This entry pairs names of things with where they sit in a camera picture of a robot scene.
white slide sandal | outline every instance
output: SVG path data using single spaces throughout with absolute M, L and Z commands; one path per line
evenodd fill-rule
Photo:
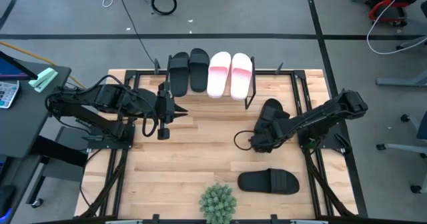
M 242 101 L 248 96 L 251 79 L 251 59 L 243 53 L 235 54 L 232 61 L 231 96 L 233 99 Z
M 208 96 L 212 98 L 222 97 L 224 90 L 226 89 L 226 82 L 231 62 L 232 56 L 226 51 L 216 53 L 212 57 L 207 75 Z

black slide sandal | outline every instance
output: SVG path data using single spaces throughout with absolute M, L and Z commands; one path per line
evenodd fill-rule
M 189 57 L 188 67 L 191 90 L 195 92 L 206 91 L 209 55 L 200 48 L 193 49 Z
M 242 191 L 291 195 L 300 190 L 296 177 L 282 169 L 248 171 L 239 175 L 238 185 Z
M 174 55 L 169 63 L 169 81 L 171 83 L 171 93 L 174 97 L 183 97 L 187 94 L 188 61 L 188 54 L 180 52 Z

office chair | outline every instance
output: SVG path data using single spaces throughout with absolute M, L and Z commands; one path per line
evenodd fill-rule
M 421 4 L 421 10 L 427 18 L 427 1 L 425 1 Z M 410 47 L 410 46 L 417 44 L 418 42 L 424 40 L 425 38 L 427 38 L 427 35 L 413 39 L 413 40 L 410 40 L 410 41 L 407 41 L 407 42 L 404 42 L 404 43 L 400 44 L 399 46 L 397 46 L 396 49 L 401 50 L 403 48 Z
M 414 117 L 408 116 L 407 114 L 404 114 L 403 116 L 401 116 L 400 120 L 404 123 L 411 122 L 415 127 L 415 129 L 417 130 L 416 138 L 427 142 L 427 112 L 424 114 L 424 117 L 422 118 L 421 122 L 419 122 Z M 383 144 L 377 144 L 376 148 L 379 151 L 383 151 L 387 148 L 411 151 L 411 152 L 419 153 L 422 158 L 426 158 L 426 153 L 427 153 L 427 146 L 417 147 L 413 145 L 383 143 Z M 421 186 L 412 185 L 410 188 L 413 193 L 427 193 L 427 174 L 424 177 L 424 181 Z
M 390 10 L 385 12 L 378 21 L 388 22 L 393 24 L 395 27 L 404 27 L 406 23 L 406 12 L 404 7 L 407 7 L 416 2 L 416 0 L 352 0 L 355 2 L 364 2 L 371 8 L 371 11 L 368 14 L 369 19 L 374 24 L 374 21 L 377 20 L 377 17 L 380 13 L 389 5 Z

slide sandal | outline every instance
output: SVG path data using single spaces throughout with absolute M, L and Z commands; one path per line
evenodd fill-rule
M 292 173 L 272 168 L 244 172 L 238 177 L 238 185 L 242 191 L 282 195 L 295 194 L 300 190 L 300 183 Z
M 191 90 L 204 92 L 207 88 L 207 70 L 209 68 L 209 55 L 200 49 L 195 48 L 189 56 L 189 84 Z
M 243 53 L 235 54 L 232 61 L 232 88 L 230 91 L 233 99 L 242 101 L 248 96 L 251 79 L 251 59 Z
M 228 71 L 230 70 L 231 62 L 232 56 L 226 51 L 216 53 L 212 57 L 207 75 L 208 96 L 212 98 L 222 97 L 224 90 L 226 89 Z
M 171 93 L 174 97 L 183 97 L 188 89 L 188 61 L 187 53 L 180 52 L 174 55 L 169 63 L 169 80 Z

wooden table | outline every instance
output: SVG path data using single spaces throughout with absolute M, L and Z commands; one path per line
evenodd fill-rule
M 125 71 L 112 69 L 109 74 L 123 81 Z M 314 108 L 329 99 L 328 89 L 322 70 L 305 72 Z M 139 86 L 157 92 L 164 78 L 164 75 L 142 76 Z M 166 141 L 158 141 L 156 134 L 144 137 L 142 120 L 137 120 L 133 148 L 127 157 L 119 218 L 151 219 L 157 213 L 161 219 L 203 219 L 198 204 L 200 195 L 217 182 L 227 183 L 233 189 L 238 202 L 234 219 L 270 219 L 271 214 L 278 214 L 279 219 L 314 218 L 306 163 L 297 137 L 270 154 L 241 151 L 233 144 L 238 131 L 253 129 L 262 105 L 269 98 L 276 98 L 285 111 L 296 115 L 288 76 L 257 75 L 256 87 L 256 96 L 248 110 L 242 102 L 229 96 L 212 99 L 205 93 L 189 91 L 185 97 L 176 98 L 177 104 L 186 108 L 189 115 L 168 125 L 171 138 Z M 238 143 L 248 147 L 249 136 L 242 134 Z M 104 186 L 109 154 L 110 150 L 102 150 L 87 164 L 82 189 L 90 203 Z M 349 210 L 357 213 L 344 157 L 332 150 L 322 150 L 322 154 L 330 187 Z M 238 188 L 237 178 L 241 172 L 270 167 L 292 172 L 300 182 L 300 191 L 294 195 L 272 195 Z M 326 213 L 319 187 L 318 193 L 322 212 Z M 112 194 L 107 213 L 111 213 L 113 199 Z M 86 209 L 80 196 L 75 214 Z

